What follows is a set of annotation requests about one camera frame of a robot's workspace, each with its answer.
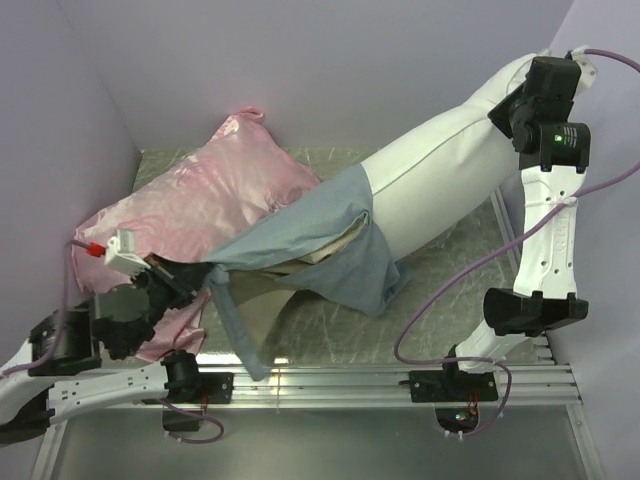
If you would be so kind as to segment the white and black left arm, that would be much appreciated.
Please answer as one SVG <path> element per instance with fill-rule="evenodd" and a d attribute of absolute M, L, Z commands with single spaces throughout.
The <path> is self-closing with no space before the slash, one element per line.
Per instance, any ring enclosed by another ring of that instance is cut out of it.
<path fill-rule="evenodd" d="M 182 403 L 201 396 L 196 358 L 177 348 L 128 373 L 80 379 L 101 368 L 103 351 L 114 360 L 135 356 L 167 311 L 196 300 L 212 268 L 154 254 L 105 266 L 128 282 L 42 320 L 2 367 L 2 445 L 40 437 L 70 417 L 121 402 Z"/>

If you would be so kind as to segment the white pillow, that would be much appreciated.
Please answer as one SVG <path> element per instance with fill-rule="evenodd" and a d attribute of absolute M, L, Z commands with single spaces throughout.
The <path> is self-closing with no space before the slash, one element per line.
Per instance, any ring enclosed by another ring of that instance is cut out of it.
<path fill-rule="evenodd" d="M 394 259 L 454 226 L 516 172 L 518 156 L 488 114 L 522 84 L 532 59 L 508 63 L 462 104 L 363 161 L 373 220 Z"/>

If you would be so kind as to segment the blue-grey pillowcase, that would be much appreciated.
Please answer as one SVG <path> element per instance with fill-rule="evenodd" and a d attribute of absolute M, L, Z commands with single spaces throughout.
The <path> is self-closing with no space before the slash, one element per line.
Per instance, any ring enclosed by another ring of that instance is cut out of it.
<path fill-rule="evenodd" d="M 347 168 L 211 252 L 206 279 L 231 347 L 255 381 L 268 361 L 261 342 L 299 291 L 370 317 L 408 283 L 373 218 L 362 166 Z"/>

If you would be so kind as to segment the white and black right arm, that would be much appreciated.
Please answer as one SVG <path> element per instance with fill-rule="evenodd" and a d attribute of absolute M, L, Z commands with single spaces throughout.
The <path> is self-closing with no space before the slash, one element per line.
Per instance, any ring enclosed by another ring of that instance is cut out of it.
<path fill-rule="evenodd" d="M 591 133 L 569 122 L 582 70 L 571 57 L 535 57 L 523 83 L 488 114 L 519 155 L 524 235 L 511 288 L 491 288 L 483 320 L 450 354 L 440 376 L 444 394 L 460 400 L 526 339 L 583 320 L 589 304 L 577 293 L 574 246 L 578 199 L 589 166 Z"/>

